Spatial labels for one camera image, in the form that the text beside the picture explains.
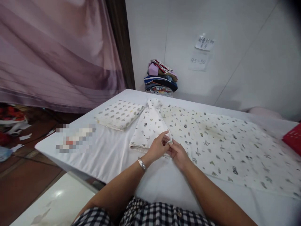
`checkered pants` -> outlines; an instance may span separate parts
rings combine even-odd
[[[100,208],[91,208],[82,213],[73,226],[113,225],[107,212]],[[202,215],[183,210],[173,205],[156,202],[148,203],[133,198],[128,204],[120,225],[215,225]]]

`floor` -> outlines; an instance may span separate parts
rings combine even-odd
[[[23,130],[20,136],[32,133],[31,138],[22,141],[18,137],[13,138],[7,147],[11,148],[17,144],[24,146],[5,162],[0,163],[0,219],[2,226],[10,225],[66,173],[38,150],[35,150],[34,146],[45,139],[49,131],[60,128],[58,118],[64,119],[65,123],[71,123],[81,115],[59,113],[53,116],[42,109],[30,108],[27,109],[26,116],[32,126]],[[88,180],[91,184],[94,181],[93,178]]]

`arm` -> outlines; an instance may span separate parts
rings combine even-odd
[[[181,144],[173,140],[168,151],[187,178],[204,213],[220,225],[256,225],[254,221],[218,186],[216,186],[187,156]]]
[[[165,136],[167,133],[168,131],[161,133],[153,141],[148,152],[142,156],[141,160],[146,168],[159,159],[169,149],[169,146],[166,145],[166,142],[169,140],[169,138]],[[109,213],[111,219],[114,220],[118,214],[126,208],[143,175],[144,170],[141,168],[139,162],[135,161],[129,168],[116,176],[103,189],[94,195],[79,212],[76,218],[87,209],[99,207],[104,208]]]

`white table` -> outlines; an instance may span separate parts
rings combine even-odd
[[[93,117],[118,100],[146,104],[149,98],[158,98],[164,104],[176,105],[196,112],[205,111],[253,122],[266,128],[278,139],[281,139],[284,134],[297,125],[296,122],[266,118],[127,89],[72,122],[70,129],[76,130],[85,128],[88,124],[95,124]],[[136,123],[137,120],[125,132],[97,124],[96,132],[93,134],[95,140],[93,147],[95,148],[89,153],[58,153],[56,144],[59,144],[59,140],[61,140],[61,133],[52,134],[39,142],[35,148],[65,170],[76,169],[78,172],[84,172],[108,183],[135,162],[138,156],[142,155],[129,149],[129,142]],[[299,207],[301,207],[301,201],[299,200],[238,186],[212,177],[210,179],[227,193],[258,225],[292,225],[296,221]],[[166,202],[184,209],[202,212],[185,178],[172,160],[166,158],[160,158],[151,165],[142,178],[135,195],[149,202]]]

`silver bracelet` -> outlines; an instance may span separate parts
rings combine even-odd
[[[144,170],[144,172],[146,171],[146,166],[144,165],[144,163],[142,162],[141,158],[138,157],[138,162],[140,164],[140,166],[142,167],[142,169]]]

